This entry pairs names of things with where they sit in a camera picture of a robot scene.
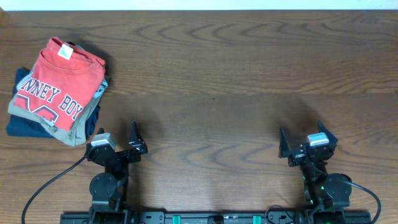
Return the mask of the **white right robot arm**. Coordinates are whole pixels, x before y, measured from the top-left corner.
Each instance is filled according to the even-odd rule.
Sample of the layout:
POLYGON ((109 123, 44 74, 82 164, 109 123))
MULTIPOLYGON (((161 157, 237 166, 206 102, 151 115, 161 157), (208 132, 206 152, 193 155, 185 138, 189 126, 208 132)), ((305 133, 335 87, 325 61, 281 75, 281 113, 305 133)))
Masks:
POLYGON ((329 174, 327 160, 337 147, 338 139, 318 122, 318 132, 307 136, 307 141, 293 149, 282 128, 280 132, 279 157, 288 159, 291 167, 299 166, 303 175, 305 199, 312 206, 295 212, 294 223, 328 223, 349 207, 352 188, 345 182, 351 179, 344 174, 329 174))

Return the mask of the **red orange t-shirt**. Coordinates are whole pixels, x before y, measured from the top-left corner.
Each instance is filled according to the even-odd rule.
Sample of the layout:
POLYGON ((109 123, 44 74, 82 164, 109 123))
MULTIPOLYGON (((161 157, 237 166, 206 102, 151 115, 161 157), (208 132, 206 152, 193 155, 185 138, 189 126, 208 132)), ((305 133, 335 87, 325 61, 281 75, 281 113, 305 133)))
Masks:
POLYGON ((69 131, 103 82, 104 65, 102 58, 52 37, 12 105, 69 131))

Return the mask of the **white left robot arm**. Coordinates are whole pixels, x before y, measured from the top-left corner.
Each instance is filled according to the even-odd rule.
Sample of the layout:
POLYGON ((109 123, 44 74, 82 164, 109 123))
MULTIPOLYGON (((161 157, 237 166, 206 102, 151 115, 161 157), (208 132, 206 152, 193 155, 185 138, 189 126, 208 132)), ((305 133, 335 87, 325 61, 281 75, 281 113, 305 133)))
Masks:
POLYGON ((116 141, 110 133, 100 129, 86 145, 85 158, 104 167, 104 172, 90 182, 92 203, 87 223, 139 223, 139 215, 127 208, 129 165, 141 160, 148 152, 147 145, 139 133, 137 123, 131 124, 130 149, 116 151, 116 141))

